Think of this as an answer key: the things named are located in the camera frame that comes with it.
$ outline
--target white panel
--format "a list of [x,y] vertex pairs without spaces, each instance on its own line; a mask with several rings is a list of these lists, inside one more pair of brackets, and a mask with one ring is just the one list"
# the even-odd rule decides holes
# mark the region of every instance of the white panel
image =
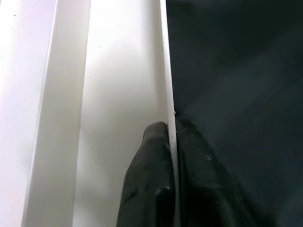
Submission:
[[168,120],[164,72],[159,1],[91,1],[74,227],[116,225],[143,131]]
[[23,226],[70,227],[90,0],[57,0]]
[[19,227],[55,0],[0,2],[0,227]]

